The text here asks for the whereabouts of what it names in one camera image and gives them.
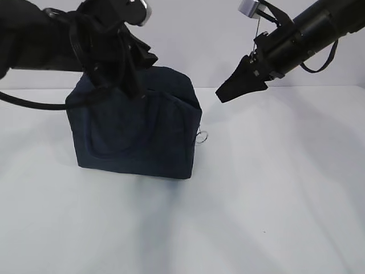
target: white backdrop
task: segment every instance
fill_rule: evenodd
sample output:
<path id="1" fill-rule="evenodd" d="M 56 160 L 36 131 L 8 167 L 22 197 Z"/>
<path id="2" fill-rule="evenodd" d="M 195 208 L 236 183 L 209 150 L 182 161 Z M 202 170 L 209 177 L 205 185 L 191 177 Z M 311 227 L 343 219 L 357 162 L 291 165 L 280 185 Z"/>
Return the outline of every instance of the white backdrop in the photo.
<path id="1" fill-rule="evenodd" d="M 74 10 L 80 0 L 31 0 L 39 7 Z M 133 32 L 153 47 L 158 65 L 169 66 L 192 78 L 195 87 L 218 87 L 234 71 L 243 55 L 251 52 L 257 21 L 237 11 L 241 0 L 149 0 L 153 16 Z M 272 0 L 295 17 L 314 0 Z M 272 30 L 268 23 L 261 31 Z M 275 86 L 354 85 L 365 82 L 365 31 L 341 40 L 334 64 L 325 72 L 310 75 L 296 69 Z M 318 68 L 325 50 L 308 62 Z M 79 74 L 69 72 L 11 71 L 0 88 L 70 88 Z"/>

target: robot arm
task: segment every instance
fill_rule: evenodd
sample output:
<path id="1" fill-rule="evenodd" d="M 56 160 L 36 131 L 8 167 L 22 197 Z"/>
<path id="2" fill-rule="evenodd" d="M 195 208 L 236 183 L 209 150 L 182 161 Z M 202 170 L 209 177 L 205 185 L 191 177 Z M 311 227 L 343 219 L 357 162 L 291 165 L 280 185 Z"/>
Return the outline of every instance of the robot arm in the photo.
<path id="1" fill-rule="evenodd" d="M 266 8 L 274 17 L 265 13 Z M 299 65 L 310 71 L 303 63 L 335 42 L 328 66 L 338 39 L 365 27 L 365 0 L 318 0 L 294 20 L 265 0 L 244 0 L 240 10 L 251 18 L 263 16 L 278 28 L 256 37 L 257 50 L 243 57 L 217 91 L 222 102 L 266 90 L 265 82 L 283 78 Z"/>
<path id="2" fill-rule="evenodd" d="M 150 14 L 145 0 L 86 0 L 69 13 L 1 0 L 0 79 L 9 69 L 84 71 L 95 87 L 113 83 L 141 97 L 136 70 L 157 57 L 125 23 L 142 26 Z M 120 79 L 121 69 L 128 81 Z"/>

